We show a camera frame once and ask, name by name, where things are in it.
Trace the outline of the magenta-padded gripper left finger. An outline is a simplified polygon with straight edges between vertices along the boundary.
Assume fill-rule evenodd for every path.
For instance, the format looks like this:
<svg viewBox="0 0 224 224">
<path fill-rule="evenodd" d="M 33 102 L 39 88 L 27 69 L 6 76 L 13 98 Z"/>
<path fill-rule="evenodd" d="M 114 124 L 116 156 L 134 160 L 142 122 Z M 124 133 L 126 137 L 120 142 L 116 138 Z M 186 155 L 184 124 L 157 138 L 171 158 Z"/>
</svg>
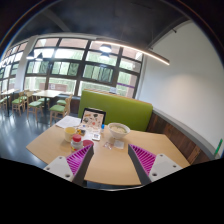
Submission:
<svg viewBox="0 0 224 224">
<path fill-rule="evenodd" d="M 67 157 L 58 156 L 44 170 L 78 186 L 84 186 L 84 177 L 93 155 L 93 145 L 89 144 Z"/>
</svg>

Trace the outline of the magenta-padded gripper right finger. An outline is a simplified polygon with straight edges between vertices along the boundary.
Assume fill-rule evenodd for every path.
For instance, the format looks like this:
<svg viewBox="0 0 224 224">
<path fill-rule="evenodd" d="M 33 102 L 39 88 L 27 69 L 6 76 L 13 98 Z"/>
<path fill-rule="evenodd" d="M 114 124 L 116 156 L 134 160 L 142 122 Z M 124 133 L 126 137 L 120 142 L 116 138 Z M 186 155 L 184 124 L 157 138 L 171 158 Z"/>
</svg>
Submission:
<svg viewBox="0 0 224 224">
<path fill-rule="evenodd" d="M 133 144 L 128 145 L 128 154 L 142 185 L 181 170 L 181 167 L 165 154 L 155 155 Z"/>
</svg>

